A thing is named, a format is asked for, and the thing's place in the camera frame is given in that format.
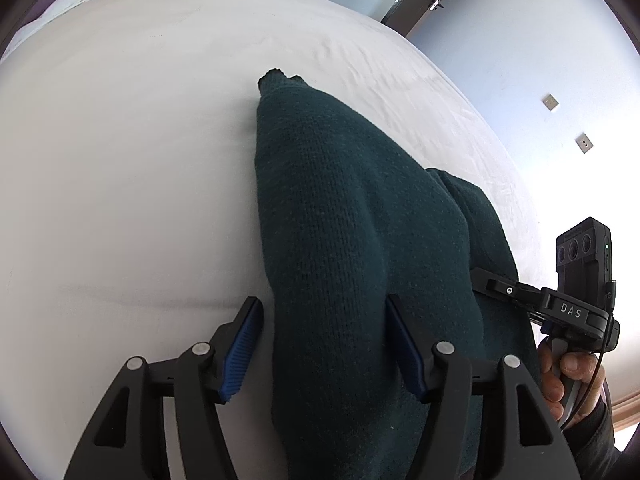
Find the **dark green knit sweater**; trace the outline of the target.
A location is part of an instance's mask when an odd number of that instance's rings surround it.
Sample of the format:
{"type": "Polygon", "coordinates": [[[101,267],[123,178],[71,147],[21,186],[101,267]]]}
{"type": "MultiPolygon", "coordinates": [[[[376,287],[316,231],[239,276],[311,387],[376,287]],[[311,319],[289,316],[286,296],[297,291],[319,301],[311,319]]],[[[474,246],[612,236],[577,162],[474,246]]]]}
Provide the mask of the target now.
{"type": "Polygon", "coordinates": [[[385,298],[465,356],[539,370],[527,316],[474,294],[518,271],[483,191],[425,169],[302,78],[259,81],[255,169],[274,296],[272,420],[293,479],[401,479],[427,406],[384,344],[385,298]]]}

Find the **white bed sheet mattress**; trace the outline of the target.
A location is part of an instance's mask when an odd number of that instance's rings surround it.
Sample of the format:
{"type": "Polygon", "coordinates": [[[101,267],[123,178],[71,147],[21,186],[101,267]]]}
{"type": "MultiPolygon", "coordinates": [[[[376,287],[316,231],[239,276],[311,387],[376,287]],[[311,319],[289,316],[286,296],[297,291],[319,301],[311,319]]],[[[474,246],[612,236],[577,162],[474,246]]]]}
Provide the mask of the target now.
{"type": "Polygon", "coordinates": [[[273,68],[479,186],[533,276],[511,157],[396,32],[326,0],[81,3],[1,65],[1,422],[36,477],[63,477],[130,356],[270,304],[254,154],[273,68]]]}

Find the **white pillow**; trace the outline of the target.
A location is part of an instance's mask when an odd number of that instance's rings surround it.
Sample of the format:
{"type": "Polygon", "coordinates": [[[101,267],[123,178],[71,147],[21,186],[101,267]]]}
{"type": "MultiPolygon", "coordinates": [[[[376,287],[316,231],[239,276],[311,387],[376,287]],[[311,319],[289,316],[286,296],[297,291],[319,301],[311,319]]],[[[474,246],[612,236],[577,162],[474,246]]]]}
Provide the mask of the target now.
{"type": "Polygon", "coordinates": [[[17,49],[24,41],[29,37],[34,36],[36,32],[43,29],[44,26],[59,18],[64,13],[80,6],[81,3],[85,3],[91,0],[56,0],[55,3],[50,6],[48,10],[45,10],[40,18],[36,18],[35,21],[25,24],[17,29],[17,32],[12,37],[8,46],[2,52],[2,60],[9,56],[15,49],[17,49]]]}

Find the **upper wall switch plate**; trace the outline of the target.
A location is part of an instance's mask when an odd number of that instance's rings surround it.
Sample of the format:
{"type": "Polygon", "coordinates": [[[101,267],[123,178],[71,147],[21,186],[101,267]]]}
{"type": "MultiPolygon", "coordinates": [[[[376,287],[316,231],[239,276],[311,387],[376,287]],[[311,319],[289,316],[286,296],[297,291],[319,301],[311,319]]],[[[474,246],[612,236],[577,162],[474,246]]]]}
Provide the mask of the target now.
{"type": "Polygon", "coordinates": [[[544,106],[547,107],[547,110],[550,110],[550,112],[552,112],[552,110],[554,110],[555,108],[558,107],[559,101],[557,99],[555,99],[555,97],[552,96],[551,93],[548,93],[542,99],[542,104],[544,104],[544,106]]]}

